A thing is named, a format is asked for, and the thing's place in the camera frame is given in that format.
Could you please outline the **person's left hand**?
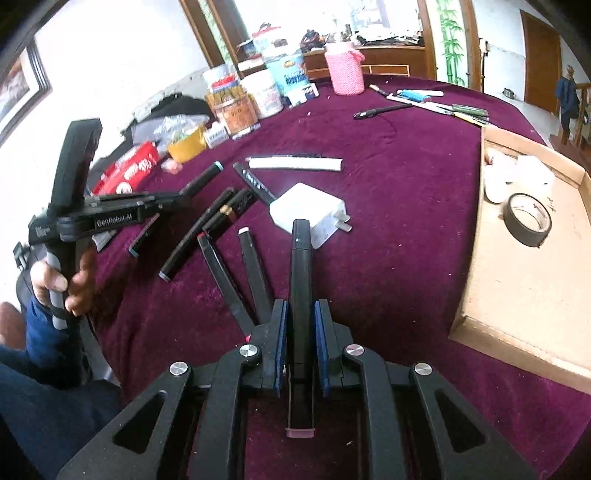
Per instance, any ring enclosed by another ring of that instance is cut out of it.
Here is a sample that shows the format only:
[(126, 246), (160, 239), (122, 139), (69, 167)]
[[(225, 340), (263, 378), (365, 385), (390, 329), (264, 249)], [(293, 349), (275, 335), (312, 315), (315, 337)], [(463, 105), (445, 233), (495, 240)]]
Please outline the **person's left hand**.
[(50, 293), (67, 293), (64, 308), (76, 317), (90, 312), (93, 304), (96, 280), (97, 251), (93, 243), (82, 254), (78, 271), (67, 280), (51, 267), (45, 259), (35, 262), (30, 270), (30, 280), (36, 300), (50, 306)]

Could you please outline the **blue sleeve forearm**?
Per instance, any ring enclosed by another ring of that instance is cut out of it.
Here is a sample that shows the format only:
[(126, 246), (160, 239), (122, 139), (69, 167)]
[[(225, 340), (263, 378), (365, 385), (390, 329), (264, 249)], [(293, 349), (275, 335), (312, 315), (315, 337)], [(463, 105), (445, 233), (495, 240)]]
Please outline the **blue sleeve forearm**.
[(82, 377), (79, 328), (56, 329), (50, 310), (32, 299), (26, 347), (1, 348), (1, 447), (12, 473), (56, 478), (119, 413), (118, 387)]

